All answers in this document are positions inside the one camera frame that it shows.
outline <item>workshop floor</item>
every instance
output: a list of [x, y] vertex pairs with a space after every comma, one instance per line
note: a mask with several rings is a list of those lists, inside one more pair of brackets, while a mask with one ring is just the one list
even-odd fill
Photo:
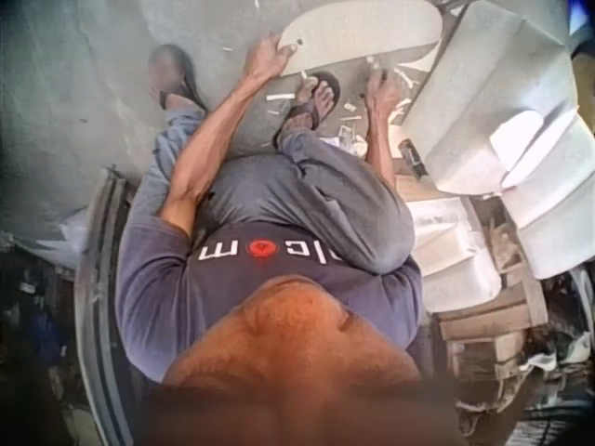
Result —
[[[51, 257], [44, 246], [64, 243], [59, 223], [88, 204], [102, 167], [140, 178], [151, 160], [152, 140], [164, 127], [146, 88], [147, 58], [157, 44], [187, 49], [203, 98], [215, 107], [239, 78], [252, 42], [324, 3], [330, 2], [3, 2], [0, 230]], [[443, 21], [448, 34], [456, 17], [445, 14]], [[390, 68], [430, 50], [401, 50], [377, 60]], [[361, 94], [368, 65], [358, 59], [326, 69], [341, 81], [340, 105], [349, 101], [357, 106], [349, 112], [339, 105], [321, 128], [322, 135], [334, 137], [345, 124], [339, 118], [364, 117]], [[403, 70], [415, 81], [408, 93], [413, 98], [427, 74]], [[259, 95], [233, 142], [232, 156], [272, 150], [268, 142], [289, 103], [267, 102], [264, 96], [294, 92], [299, 80], [299, 75], [277, 80]], [[349, 124], [365, 135], [364, 119]]]

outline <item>black sandal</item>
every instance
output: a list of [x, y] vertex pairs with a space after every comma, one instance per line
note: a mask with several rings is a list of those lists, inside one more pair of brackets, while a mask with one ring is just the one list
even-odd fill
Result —
[[283, 129], [283, 126], [289, 119], [291, 119], [295, 116], [299, 116], [300, 114], [307, 113], [312, 118], [312, 129], [311, 130], [316, 130], [318, 128], [318, 126], [321, 124], [321, 122], [324, 121], [324, 119], [326, 119], [326, 117], [329, 114], [331, 114], [331, 112], [337, 106], [338, 100], [341, 96], [341, 86], [338, 82], [338, 79], [330, 72], [315, 72], [315, 73], [311, 74], [311, 77], [315, 77], [318, 79], [318, 84], [316, 84], [316, 86], [312, 89], [312, 97], [314, 97], [314, 93], [316, 91], [316, 88], [318, 88], [318, 85], [322, 81], [326, 81], [328, 86], [331, 87], [331, 90], [333, 90], [333, 95], [334, 95], [333, 96], [333, 107], [331, 107], [331, 110], [329, 110], [328, 113], [323, 117], [323, 119], [321, 119], [320, 113], [318, 112], [318, 109], [316, 107], [314, 107], [314, 102], [312, 100], [309, 100], [308, 102], [306, 102], [304, 104], [298, 104], [298, 105], [293, 106], [289, 110], [289, 113], [285, 116], [283, 123], [281, 124], [281, 126], [279, 127], [277, 132], [275, 133], [274, 137], [272, 137], [272, 146], [275, 149], [277, 149], [277, 138], [281, 134], [281, 130]]
[[164, 52], [169, 52], [174, 57], [174, 61], [178, 65], [179, 71], [183, 74], [183, 84], [172, 85], [159, 92], [159, 105], [165, 110], [165, 101], [167, 95], [173, 94], [182, 96], [191, 100], [198, 105], [205, 112], [208, 111], [205, 103], [201, 101], [198, 96], [196, 81], [194, 80], [194, 66], [192, 65], [192, 58], [186, 51], [177, 45], [165, 44], [155, 48], [149, 56], [149, 64], [153, 63], [159, 55]]

